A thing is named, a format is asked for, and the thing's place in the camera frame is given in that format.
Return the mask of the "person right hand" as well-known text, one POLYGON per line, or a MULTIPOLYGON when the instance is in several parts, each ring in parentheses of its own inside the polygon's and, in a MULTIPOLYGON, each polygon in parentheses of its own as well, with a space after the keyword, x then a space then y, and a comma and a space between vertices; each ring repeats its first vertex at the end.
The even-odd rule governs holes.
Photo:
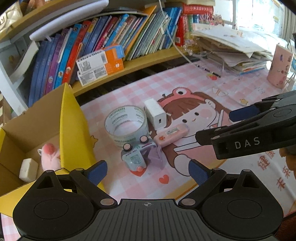
POLYGON ((287 167, 290 171, 293 171, 294 177, 296 178, 296 156, 292 155, 287 148, 280 148, 280 156, 285 158, 287 167))

